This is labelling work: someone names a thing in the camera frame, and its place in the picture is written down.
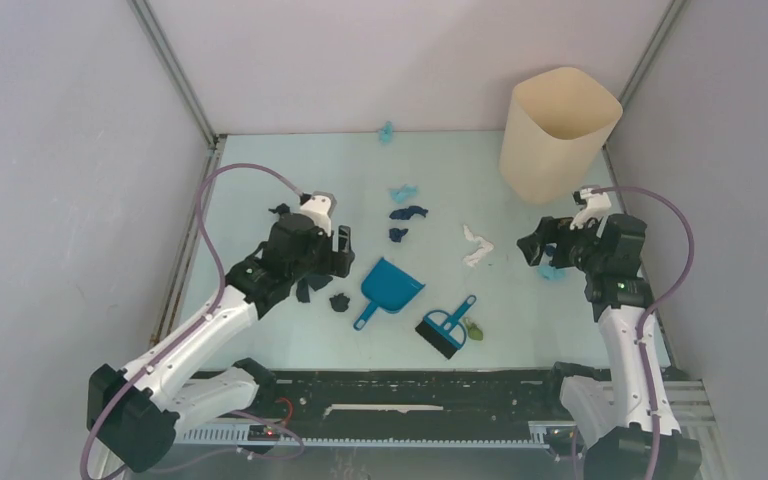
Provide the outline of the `blue plastic dustpan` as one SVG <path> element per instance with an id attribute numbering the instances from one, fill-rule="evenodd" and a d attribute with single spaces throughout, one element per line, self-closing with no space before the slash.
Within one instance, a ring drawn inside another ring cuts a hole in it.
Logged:
<path id="1" fill-rule="evenodd" d="M 385 258 L 380 258 L 361 284 L 367 305 L 352 327 L 362 330 L 377 310 L 394 314 L 411 302 L 425 285 Z"/>

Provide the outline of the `white paper scrap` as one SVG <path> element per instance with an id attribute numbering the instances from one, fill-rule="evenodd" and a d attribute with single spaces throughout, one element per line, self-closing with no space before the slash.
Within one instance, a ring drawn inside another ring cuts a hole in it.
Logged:
<path id="1" fill-rule="evenodd" d="M 464 238 L 475 245 L 472 253 L 463 257 L 462 262 L 468 267 L 475 267 L 482 259 L 491 253 L 495 245 L 480 235 L 476 235 L 468 225 L 463 225 Z"/>

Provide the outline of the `green paper scrap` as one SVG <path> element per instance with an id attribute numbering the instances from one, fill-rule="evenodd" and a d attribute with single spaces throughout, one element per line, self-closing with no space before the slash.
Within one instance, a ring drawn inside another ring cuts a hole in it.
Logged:
<path id="1" fill-rule="evenodd" d="M 466 329 L 466 335 L 469 340 L 475 342 L 481 342 L 484 340 L 483 330 L 477 323 L 472 321 L 470 318 L 467 318 L 463 321 L 463 325 Z"/>

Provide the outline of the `blue hand brush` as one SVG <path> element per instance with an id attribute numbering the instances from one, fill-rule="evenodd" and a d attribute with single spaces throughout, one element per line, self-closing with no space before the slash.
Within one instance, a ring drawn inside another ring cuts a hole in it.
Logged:
<path id="1" fill-rule="evenodd" d="M 459 352 L 469 339 L 468 328 L 462 322 L 477 297 L 469 295 L 453 311 L 434 309 L 425 313 L 415 332 L 447 360 Z"/>

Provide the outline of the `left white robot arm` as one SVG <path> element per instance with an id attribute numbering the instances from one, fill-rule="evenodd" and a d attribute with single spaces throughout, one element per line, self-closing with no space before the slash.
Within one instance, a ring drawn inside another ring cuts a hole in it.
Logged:
<path id="1" fill-rule="evenodd" d="M 217 292 L 189 320 L 126 366 L 103 364 L 91 374 L 90 435 L 81 461 L 100 441 L 123 463 L 112 478 L 145 472 L 178 435 L 201 423 L 238 409 L 257 417 L 271 412 L 276 390 L 264 382 L 268 372 L 260 364 L 253 371 L 231 367 L 200 385 L 188 381 L 221 346 L 287 299 L 298 281 L 345 278 L 354 259 L 349 227 L 324 230 L 308 214 L 281 216 L 254 252 L 219 272 Z"/>

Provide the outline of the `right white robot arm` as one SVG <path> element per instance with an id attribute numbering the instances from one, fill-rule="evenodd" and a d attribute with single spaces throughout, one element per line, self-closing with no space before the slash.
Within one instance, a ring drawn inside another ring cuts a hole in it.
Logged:
<path id="1" fill-rule="evenodd" d="M 589 220 L 544 217 L 518 240 L 526 262 L 536 266 L 553 246 L 553 267 L 585 275 L 586 300 L 605 343 L 613 397 L 593 378 L 572 375 L 546 385 L 545 411 L 572 415 L 586 446 L 585 479 L 693 479 L 703 456 L 685 437 L 668 401 L 653 345 L 656 320 L 651 287 L 640 275 L 646 225 L 626 214 Z"/>

